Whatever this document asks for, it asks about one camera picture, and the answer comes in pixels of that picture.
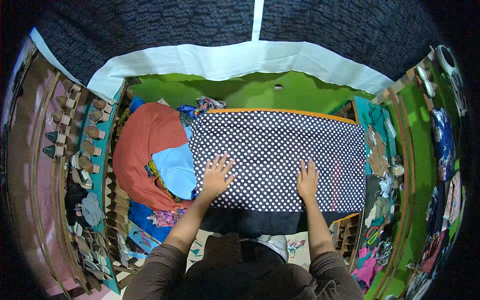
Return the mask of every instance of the brown sleeve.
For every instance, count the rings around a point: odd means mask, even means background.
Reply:
[[[337,252],[317,256],[310,265],[310,274],[314,279],[312,288],[317,299],[363,299],[360,286]]]
[[[125,289],[124,299],[169,299],[180,283],[187,267],[187,256],[177,247],[160,245],[153,248],[142,269]]]

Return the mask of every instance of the green wall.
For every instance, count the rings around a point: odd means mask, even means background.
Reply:
[[[337,105],[360,96],[374,95],[348,86],[327,84],[301,72],[252,73],[225,81],[210,81],[196,75],[166,74],[139,76],[142,84],[132,85],[136,96],[145,102],[164,98],[176,108],[182,104],[197,106],[196,98],[212,97],[227,102],[228,108],[298,109],[328,113]],[[275,84],[283,85],[274,91]]]

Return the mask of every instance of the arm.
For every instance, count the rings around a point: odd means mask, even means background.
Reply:
[[[225,153],[219,162],[220,155],[218,155],[212,166],[210,166],[210,160],[207,160],[203,179],[204,184],[200,195],[175,224],[163,244],[175,246],[184,254],[188,254],[193,240],[197,236],[200,223],[213,199],[226,190],[235,179],[235,175],[232,175],[225,181],[225,176],[235,164],[235,161],[232,160],[224,167],[227,157],[228,155]]]
[[[330,230],[315,197],[319,171],[315,170],[315,163],[311,160],[308,163],[308,168],[306,168],[303,160],[300,161],[300,165],[300,170],[297,172],[297,190],[307,210],[310,260],[314,261],[318,255],[327,251],[335,251],[335,248]]]
[[[308,168],[303,160],[297,173],[297,190],[307,210],[308,243],[310,246],[310,274],[315,279],[313,289],[318,299],[363,299],[358,283],[348,273],[343,258],[333,246],[332,236],[318,207],[315,194],[319,171],[309,161]]]
[[[232,169],[232,160],[225,167],[227,154],[213,165],[207,160],[204,185],[200,195],[172,228],[164,242],[155,247],[145,263],[125,290],[125,299],[170,299],[172,288],[180,282],[185,273],[187,255],[195,239],[200,223],[216,195],[227,189],[235,176],[225,180]]]

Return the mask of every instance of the orange fabric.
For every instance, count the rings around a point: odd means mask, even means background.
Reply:
[[[294,109],[274,109],[274,108],[226,108],[226,109],[213,109],[209,110],[207,113],[219,113],[219,112],[245,112],[245,111],[280,111],[280,112],[290,112],[293,114],[301,114],[305,116],[320,117],[325,119],[337,120],[340,122],[356,124],[355,121],[350,119],[345,119],[342,117],[337,117],[333,115],[321,114],[318,112],[304,111],[304,110],[294,110]]]
[[[154,211],[189,207],[192,201],[175,203],[145,170],[152,154],[186,142],[177,111],[157,102],[141,105],[123,126],[113,153],[113,172],[120,187],[132,200]]]

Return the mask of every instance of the right hand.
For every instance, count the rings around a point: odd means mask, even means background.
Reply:
[[[308,169],[303,159],[300,160],[300,170],[297,172],[297,190],[305,205],[317,204],[318,178],[320,171],[315,170],[315,162],[308,162]]]

